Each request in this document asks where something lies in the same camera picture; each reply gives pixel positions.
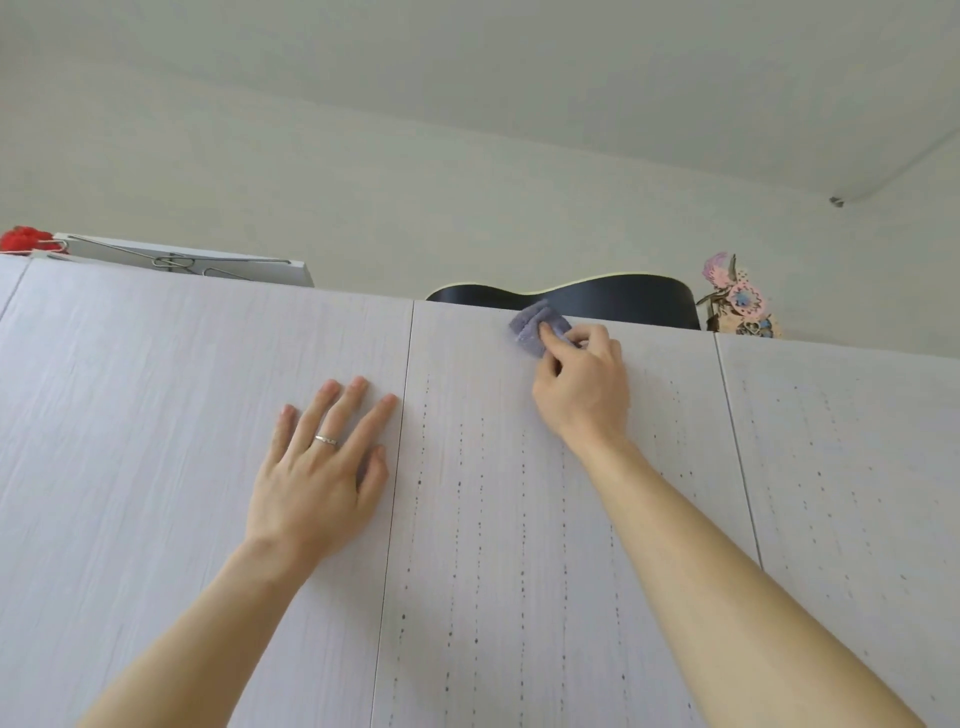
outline red knitted item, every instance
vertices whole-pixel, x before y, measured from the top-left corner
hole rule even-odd
[[[62,245],[53,240],[51,232],[36,228],[16,226],[0,236],[0,253],[26,253],[27,251],[58,251]]]

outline decorative ornament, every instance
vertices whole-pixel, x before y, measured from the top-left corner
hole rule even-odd
[[[766,299],[750,283],[747,270],[736,267],[736,255],[718,253],[708,258],[704,278],[713,285],[713,292],[697,305],[707,305],[708,330],[780,338],[777,320],[766,312]]]
[[[0,235],[0,253],[26,254],[30,251],[62,251],[63,244],[51,232],[16,226]]]

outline guitar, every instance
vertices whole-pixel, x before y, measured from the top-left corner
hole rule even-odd
[[[700,330],[690,289],[676,279],[649,273],[616,273],[533,293],[515,293],[481,283],[454,283],[428,301],[519,311],[547,299],[564,316]]]

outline cleaning cloth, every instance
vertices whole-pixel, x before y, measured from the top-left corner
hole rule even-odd
[[[566,338],[565,334],[573,328],[546,300],[527,306],[510,322],[510,331],[516,335],[516,342],[525,352],[536,357],[543,356],[546,351],[540,340],[540,323],[543,322],[562,339]]]

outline ceiling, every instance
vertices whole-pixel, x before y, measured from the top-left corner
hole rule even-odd
[[[0,0],[13,42],[848,199],[960,127],[956,0]]]

